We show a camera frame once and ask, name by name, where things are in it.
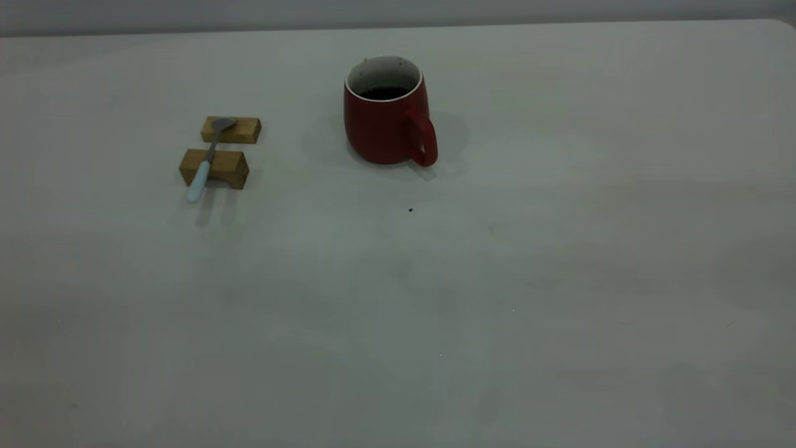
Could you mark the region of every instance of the table surface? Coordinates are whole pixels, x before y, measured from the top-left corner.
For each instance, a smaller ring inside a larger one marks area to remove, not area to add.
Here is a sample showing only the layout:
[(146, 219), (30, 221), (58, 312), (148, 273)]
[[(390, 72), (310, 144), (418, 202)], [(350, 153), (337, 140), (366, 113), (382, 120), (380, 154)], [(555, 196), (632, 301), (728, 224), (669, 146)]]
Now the table surface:
[[(349, 151), (425, 73), (439, 162)], [(796, 31), (0, 40), (0, 445), (796, 446)], [(184, 202), (206, 116), (242, 191)]]

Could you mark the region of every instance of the mug handle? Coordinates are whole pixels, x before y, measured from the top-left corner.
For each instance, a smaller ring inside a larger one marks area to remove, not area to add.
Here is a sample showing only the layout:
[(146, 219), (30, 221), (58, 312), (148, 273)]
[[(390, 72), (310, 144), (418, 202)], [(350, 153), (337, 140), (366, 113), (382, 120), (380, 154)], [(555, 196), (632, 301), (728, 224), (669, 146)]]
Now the mug handle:
[(437, 134), (434, 131), (434, 125), (431, 124), (431, 120), (427, 116), (417, 112), (415, 109), (407, 110), (406, 116), (412, 122), (412, 125), (420, 130), (423, 149), (425, 149), (425, 153), (423, 153), (420, 149), (413, 148), (409, 155), (421, 167), (430, 167), (437, 161)]

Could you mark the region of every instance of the wood block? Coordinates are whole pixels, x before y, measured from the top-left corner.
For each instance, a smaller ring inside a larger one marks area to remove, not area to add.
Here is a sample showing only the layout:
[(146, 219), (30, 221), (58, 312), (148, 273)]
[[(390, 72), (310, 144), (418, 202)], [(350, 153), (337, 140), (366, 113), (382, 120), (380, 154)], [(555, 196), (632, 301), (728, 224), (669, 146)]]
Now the wood block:
[[(189, 149), (180, 163), (180, 174), (186, 185), (190, 185), (202, 160), (207, 157), (206, 149)], [(216, 151), (210, 164), (208, 179), (223, 180), (230, 187), (242, 190), (248, 177), (248, 163), (240, 151)]]
[[(205, 142), (212, 142), (216, 132), (213, 130), (213, 120), (217, 116), (209, 116), (205, 125), (201, 128), (201, 139)], [(246, 118), (241, 116), (233, 117), (237, 123), (231, 128), (221, 131), (218, 141), (221, 143), (257, 143), (257, 137), (263, 126), (259, 123), (259, 118)]]

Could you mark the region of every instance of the white wall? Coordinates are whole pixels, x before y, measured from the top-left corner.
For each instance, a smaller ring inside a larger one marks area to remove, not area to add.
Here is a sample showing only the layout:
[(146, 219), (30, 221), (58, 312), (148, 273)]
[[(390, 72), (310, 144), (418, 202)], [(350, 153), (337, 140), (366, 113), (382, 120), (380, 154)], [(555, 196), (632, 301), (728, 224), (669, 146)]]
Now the white wall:
[(778, 15), (794, 0), (0, 0), (0, 35)]

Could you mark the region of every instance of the mug rim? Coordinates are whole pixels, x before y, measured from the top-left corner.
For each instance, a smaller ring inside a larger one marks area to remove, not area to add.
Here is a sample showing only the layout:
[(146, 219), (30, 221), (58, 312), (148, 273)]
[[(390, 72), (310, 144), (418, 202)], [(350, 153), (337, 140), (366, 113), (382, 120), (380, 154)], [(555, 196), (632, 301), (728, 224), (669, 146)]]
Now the mug rim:
[[(412, 90), (410, 90), (410, 91), (409, 91), (408, 93), (406, 93), (405, 95), (403, 95), (403, 96), (399, 96), (399, 97), (397, 97), (397, 98), (391, 98), (391, 99), (389, 99), (389, 100), (371, 100), (371, 99), (369, 99), (369, 98), (365, 98), (364, 96), (360, 96), (359, 94), (357, 94), (356, 92), (354, 92), (354, 91), (351, 89), (351, 86), (349, 85), (349, 78), (351, 77), (351, 73), (353, 73), (353, 72), (354, 72), (354, 70), (357, 70), (357, 69), (359, 69), (360, 65), (362, 65), (362, 64), (364, 64), (365, 62), (367, 62), (367, 61), (369, 61), (369, 60), (372, 60), (372, 59), (398, 59), (398, 60), (401, 60), (401, 61), (408, 62), (409, 64), (412, 64), (412, 66), (413, 66), (415, 69), (417, 69), (417, 73), (419, 73), (419, 74), (420, 74), (420, 77), (419, 77), (419, 79), (417, 80), (417, 84), (415, 84), (415, 87), (413, 87), (413, 88), (412, 88)], [(418, 66), (417, 66), (417, 64), (415, 64), (414, 62), (412, 62), (412, 61), (408, 60), (408, 59), (407, 59), (407, 58), (405, 58), (405, 57), (401, 57), (401, 56), (391, 56), (391, 55), (387, 55), (387, 54), (380, 54), (380, 55), (378, 55), (378, 56), (366, 57), (366, 58), (365, 58), (365, 59), (364, 59), (362, 62), (360, 62), (359, 64), (356, 64), (354, 67), (352, 67), (352, 68), (351, 68), (351, 70), (349, 71), (349, 73), (348, 73), (347, 75), (345, 75), (345, 89), (346, 89), (346, 90), (348, 90), (348, 91), (349, 91), (349, 93), (350, 93), (351, 95), (354, 95), (354, 96), (355, 96), (357, 99), (359, 99), (359, 100), (363, 100), (363, 101), (368, 101), (369, 103), (393, 103), (393, 102), (395, 102), (395, 101), (402, 100), (402, 99), (404, 99), (404, 98), (407, 98), (407, 97), (411, 96), (411, 95), (412, 95), (414, 92), (416, 92), (416, 91), (417, 91), (417, 89), (418, 89), (418, 88), (420, 88), (420, 85), (422, 85), (422, 84), (423, 84), (423, 70), (421, 70), (421, 69), (420, 69), (420, 67), (418, 67)]]

